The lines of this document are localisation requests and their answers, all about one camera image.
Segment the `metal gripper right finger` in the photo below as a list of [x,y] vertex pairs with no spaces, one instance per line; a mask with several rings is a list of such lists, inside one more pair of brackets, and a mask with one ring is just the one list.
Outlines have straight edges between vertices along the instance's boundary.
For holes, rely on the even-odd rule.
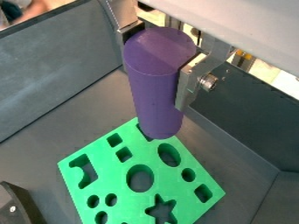
[[210,92],[218,82],[211,71],[218,68],[234,53],[234,47],[213,37],[202,36],[201,46],[197,47],[195,55],[187,60],[179,72],[179,81],[175,96],[175,107],[185,111],[195,101],[198,92],[203,89]]

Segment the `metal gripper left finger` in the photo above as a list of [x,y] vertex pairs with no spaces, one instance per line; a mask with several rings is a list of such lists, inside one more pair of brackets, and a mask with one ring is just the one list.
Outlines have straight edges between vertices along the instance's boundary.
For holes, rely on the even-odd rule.
[[146,28],[146,24],[138,18],[133,0],[105,0],[105,8],[119,44],[123,46],[129,39]]

